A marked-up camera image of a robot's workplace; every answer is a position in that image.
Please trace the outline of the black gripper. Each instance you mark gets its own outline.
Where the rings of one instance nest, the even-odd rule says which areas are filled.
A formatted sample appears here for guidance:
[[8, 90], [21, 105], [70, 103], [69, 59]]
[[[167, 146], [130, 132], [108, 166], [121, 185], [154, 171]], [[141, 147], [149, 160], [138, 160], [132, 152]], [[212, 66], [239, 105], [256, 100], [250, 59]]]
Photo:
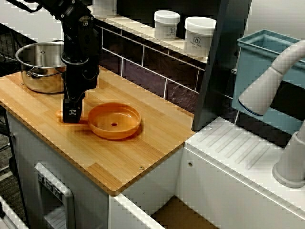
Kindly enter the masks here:
[[66, 71], [62, 74], [64, 82], [63, 99], [63, 122], [79, 123], [82, 113], [82, 99], [85, 92], [97, 86], [99, 75], [98, 64], [85, 63], [82, 65], [66, 66]]

